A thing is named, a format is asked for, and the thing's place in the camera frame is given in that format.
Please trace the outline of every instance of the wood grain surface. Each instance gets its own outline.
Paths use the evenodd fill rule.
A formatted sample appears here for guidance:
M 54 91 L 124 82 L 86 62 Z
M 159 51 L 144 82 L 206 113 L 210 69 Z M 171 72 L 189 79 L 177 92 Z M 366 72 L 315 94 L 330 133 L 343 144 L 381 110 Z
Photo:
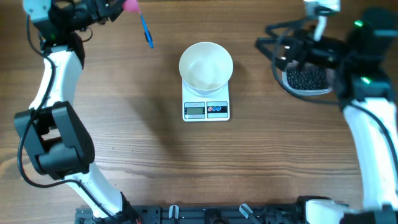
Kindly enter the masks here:
M 375 5 L 397 10 L 394 0 L 343 0 L 325 35 L 343 39 Z M 356 151 L 339 109 L 286 94 L 254 48 L 267 24 L 303 17 L 301 0 L 147 0 L 141 9 L 155 48 L 136 14 L 93 26 L 74 104 L 96 163 L 133 205 L 260 205 L 324 195 L 361 207 Z M 2 0 L 0 17 L 0 223 L 72 223 L 85 204 L 72 189 L 35 189 L 17 171 L 12 119 L 34 99 L 44 66 L 27 44 L 21 2 Z M 182 120 L 178 61 L 203 41 L 222 45 L 234 60 L 228 122 Z M 392 75 L 397 49 L 384 64 Z M 51 182 L 26 153 L 24 164 L 35 181 Z

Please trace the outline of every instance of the kitchen scale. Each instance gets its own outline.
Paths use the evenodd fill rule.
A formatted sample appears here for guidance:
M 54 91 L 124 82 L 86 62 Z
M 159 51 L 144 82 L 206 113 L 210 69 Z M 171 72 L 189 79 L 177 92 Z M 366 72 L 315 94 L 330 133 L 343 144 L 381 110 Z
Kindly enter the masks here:
M 186 122 L 227 121 L 229 112 L 228 82 L 220 89 L 201 95 L 182 81 L 182 119 Z

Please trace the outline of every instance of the black cable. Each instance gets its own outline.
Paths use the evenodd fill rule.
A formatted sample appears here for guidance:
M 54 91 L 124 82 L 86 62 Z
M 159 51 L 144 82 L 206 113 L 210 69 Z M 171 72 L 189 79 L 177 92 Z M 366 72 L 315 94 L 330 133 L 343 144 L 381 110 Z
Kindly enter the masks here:
M 311 20 L 311 18 L 305 18 L 302 20 L 302 22 L 306 22 Z M 290 26 L 288 27 L 282 35 L 278 36 L 277 38 L 277 42 L 275 44 L 275 50 L 272 54 L 272 58 L 271 58 L 271 69 L 272 69 L 272 73 L 274 74 L 274 78 L 278 81 L 279 85 L 287 92 L 290 93 L 292 96 L 294 96 L 297 99 L 309 102 L 309 103 L 316 103 L 316 104 L 323 104 L 323 105 L 336 105 L 336 106 L 341 106 L 339 102 L 337 101 L 327 101 L 327 100 L 313 100 L 313 99 L 308 99 L 305 97 L 302 97 L 296 93 L 294 93 L 293 91 L 291 91 L 290 89 L 288 89 L 283 82 L 279 79 L 277 70 L 276 70 L 276 55 L 279 53 L 279 48 L 280 45 L 283 41 L 283 39 L 285 38 L 285 36 L 294 29 L 294 27 Z M 355 55 L 356 52 L 355 51 L 351 51 L 342 61 L 340 66 L 338 67 L 338 72 L 341 73 L 344 70 L 344 63 L 349 60 L 353 55 Z M 361 107 L 361 106 L 357 106 L 354 105 L 352 103 L 348 104 L 350 106 L 352 106 L 353 108 L 356 108 L 357 110 L 360 110 L 364 113 L 366 113 L 367 115 L 369 115 L 373 120 L 375 120 L 375 122 L 379 125 L 379 127 L 381 128 L 381 131 L 383 133 L 383 135 L 385 136 L 387 143 L 389 145 L 389 149 L 391 151 L 391 156 L 392 156 L 392 160 L 394 162 L 394 166 L 395 166 L 395 170 L 396 170 L 396 180 L 398 180 L 398 155 L 396 153 L 396 149 L 394 147 L 394 143 L 392 142 L 391 136 L 389 134 L 389 131 L 387 130 L 387 128 L 385 127 L 385 125 L 382 123 L 382 121 L 372 112 L 370 112 L 369 110 Z
M 93 38 L 93 34 L 94 34 L 94 33 L 93 33 L 93 30 L 92 30 L 90 27 L 87 27 L 86 30 L 84 30 L 83 32 L 86 32 L 87 29 L 89 29 L 89 30 L 91 31 L 91 35 L 90 35 L 89 38 L 83 40 L 83 41 L 82 41 L 83 43 L 84 43 L 84 42 L 89 42 L 89 41 Z
M 45 58 L 46 60 L 48 60 L 51 64 L 51 77 L 50 77 L 50 81 L 49 81 L 49 85 L 47 86 L 47 89 L 44 93 L 42 102 L 40 103 L 40 105 L 37 107 L 37 109 L 34 111 L 32 117 L 30 118 L 30 120 L 28 121 L 25 131 L 23 132 L 22 136 L 21 136 L 21 140 L 19 141 L 19 146 L 18 146 L 18 153 L 17 153 L 17 165 L 18 165 L 18 169 L 19 169 L 19 173 L 21 174 L 22 178 L 24 179 L 24 181 L 26 181 L 29 185 L 34 186 L 34 187 L 38 187 L 38 188 L 50 188 L 50 187 L 55 187 L 61 184 L 66 184 L 66 183 L 74 183 L 77 184 L 77 186 L 79 186 L 86 194 L 87 196 L 94 202 L 94 204 L 101 209 L 101 211 L 103 213 L 105 213 L 110 219 L 112 219 L 113 221 L 115 221 L 116 223 L 119 223 L 119 221 L 117 221 L 117 219 L 115 219 L 105 208 L 103 208 L 101 206 L 101 204 L 94 198 L 94 196 L 92 196 L 92 194 L 90 194 L 90 192 L 86 189 L 86 187 L 77 180 L 62 180 L 59 182 L 55 182 L 52 184 L 38 184 L 35 183 L 33 181 L 31 181 L 28 176 L 25 173 L 25 170 L 23 168 L 23 164 L 22 164 L 22 150 L 24 147 L 24 143 L 25 143 L 25 139 L 26 139 L 26 135 L 29 131 L 29 128 L 32 126 L 33 122 L 37 119 L 41 109 L 43 108 L 45 102 L 47 102 L 49 95 L 50 95 L 50 91 L 55 79 L 55 74 L 56 74 L 56 69 L 57 67 L 55 66 L 55 63 L 53 60 L 51 60 L 50 58 L 48 58 L 46 55 L 42 54 L 40 51 L 38 51 L 32 43 L 32 40 L 30 38 L 30 29 L 29 29 L 29 15 L 26 16 L 26 31 L 27 31 L 27 40 L 29 42 L 30 47 L 32 48 L 32 50 L 37 53 L 38 55 L 40 55 L 41 57 Z

